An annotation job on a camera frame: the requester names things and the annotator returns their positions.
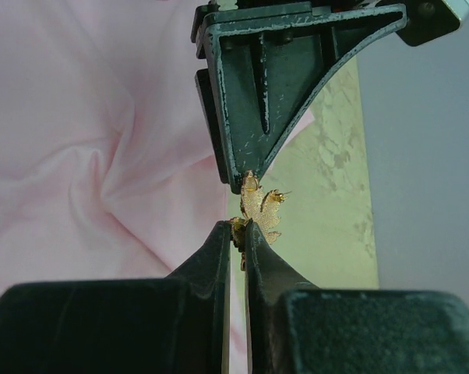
gray background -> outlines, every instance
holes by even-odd
[[[469,18],[418,48],[392,35],[358,62],[380,286],[469,305]]]

beige surface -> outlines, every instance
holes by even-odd
[[[311,106],[316,120],[277,156],[264,189],[291,191],[280,209],[282,233],[273,249],[324,288],[377,288],[375,240],[355,59]],[[239,216],[239,196],[229,201]],[[232,253],[240,299],[240,255]]]

pink fabric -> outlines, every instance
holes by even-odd
[[[205,66],[189,42],[202,2],[0,1],[0,294],[25,281],[163,277],[226,219],[193,80]]]

wrinkled cloth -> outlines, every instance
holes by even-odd
[[[226,219],[189,40],[202,2],[0,1],[0,294],[164,277]]]

gold leaf pendant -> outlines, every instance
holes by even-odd
[[[252,171],[247,171],[243,178],[240,200],[240,208],[244,218],[235,217],[230,219],[231,236],[235,247],[239,249],[243,247],[245,226],[250,220],[259,225],[268,244],[273,244],[278,239],[281,233],[270,230],[280,223],[277,212],[280,209],[280,204],[286,200],[285,195],[277,189],[264,194],[259,179]]]

